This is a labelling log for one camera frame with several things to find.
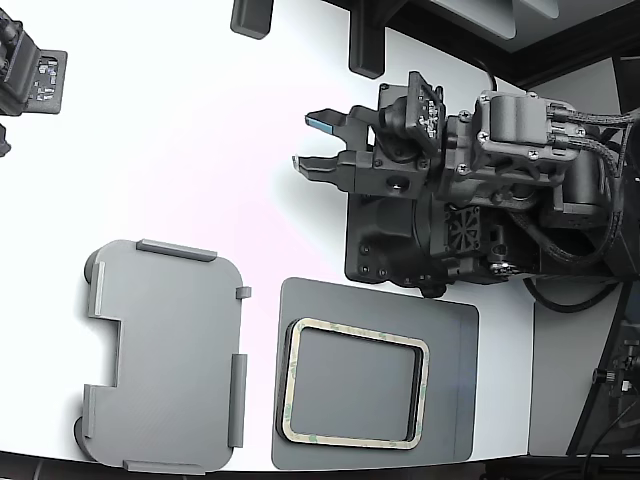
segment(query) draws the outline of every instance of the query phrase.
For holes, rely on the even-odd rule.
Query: metal bolt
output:
[[[463,110],[458,115],[458,118],[460,119],[460,121],[462,123],[469,123],[469,120],[471,120],[471,112],[469,112],[467,110]]]
[[[470,171],[471,169],[466,163],[461,163],[456,167],[456,172],[458,172],[458,175],[467,175]]]

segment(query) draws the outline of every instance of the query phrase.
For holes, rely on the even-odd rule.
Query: black equipment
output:
[[[378,110],[308,114],[308,125],[347,149],[294,157],[294,166],[349,193],[350,280],[425,297],[458,280],[611,284],[640,271],[638,118],[496,91],[483,92],[474,113],[446,117],[442,87],[411,72],[408,86],[380,86]]]
[[[0,9],[0,115],[60,113],[67,53],[40,50],[22,22]],[[0,157],[11,146],[0,125]]]

